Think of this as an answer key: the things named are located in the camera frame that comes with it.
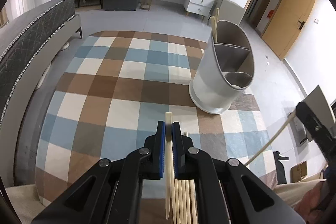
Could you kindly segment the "grey quilted bed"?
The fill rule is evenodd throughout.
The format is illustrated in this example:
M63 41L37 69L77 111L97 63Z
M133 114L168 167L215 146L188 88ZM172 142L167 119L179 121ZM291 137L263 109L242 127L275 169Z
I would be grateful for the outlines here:
M32 59L74 16L75 0L52 0L1 28L1 119Z

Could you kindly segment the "grey chair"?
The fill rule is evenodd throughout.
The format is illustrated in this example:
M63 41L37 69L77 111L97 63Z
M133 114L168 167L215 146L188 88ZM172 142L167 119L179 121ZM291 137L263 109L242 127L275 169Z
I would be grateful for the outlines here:
M312 92L310 92L303 100L310 109L314 112L317 118L322 122L322 124L330 130L335 126L335 115L328 104L322 89L317 85ZM310 133L307 131L302 122L295 116L294 118L295 133L298 135L299 145L302 145L306 141L310 142L313 140Z

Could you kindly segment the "cardboard box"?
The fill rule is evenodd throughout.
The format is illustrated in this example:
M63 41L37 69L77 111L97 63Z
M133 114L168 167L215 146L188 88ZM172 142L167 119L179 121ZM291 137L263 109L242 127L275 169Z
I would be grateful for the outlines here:
M290 182L302 181L307 176L307 161L303 161L290 169Z

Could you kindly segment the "grey nightstand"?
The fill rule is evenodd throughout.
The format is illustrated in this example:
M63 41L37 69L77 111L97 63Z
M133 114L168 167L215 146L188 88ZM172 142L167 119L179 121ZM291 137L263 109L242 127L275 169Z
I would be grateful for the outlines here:
M216 8L220 9L219 20L227 20L237 25L240 24L245 13L244 8L230 0L214 0L210 16L215 16Z

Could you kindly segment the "yellow wooden door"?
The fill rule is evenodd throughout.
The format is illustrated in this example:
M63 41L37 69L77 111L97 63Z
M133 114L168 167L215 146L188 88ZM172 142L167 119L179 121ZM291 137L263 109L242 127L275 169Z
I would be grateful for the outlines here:
M283 60L298 38L316 0L281 0L262 39Z

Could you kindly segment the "white grey utensil holder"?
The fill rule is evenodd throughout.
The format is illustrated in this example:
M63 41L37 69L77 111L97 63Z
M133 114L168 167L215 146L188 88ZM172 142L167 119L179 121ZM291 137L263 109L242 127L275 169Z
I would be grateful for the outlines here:
M207 43L189 94L202 111L221 115L250 86L255 65L249 39L239 25L220 20L216 35Z

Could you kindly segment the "checkered tablecloth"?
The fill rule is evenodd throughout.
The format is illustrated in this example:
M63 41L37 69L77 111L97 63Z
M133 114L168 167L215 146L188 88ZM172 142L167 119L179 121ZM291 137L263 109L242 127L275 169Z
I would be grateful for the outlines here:
M213 158L246 162L268 141L261 111L245 91L222 115L189 95L207 44L134 31L91 34L52 96L36 159L39 200L49 205L99 159L125 158L173 113L195 147Z

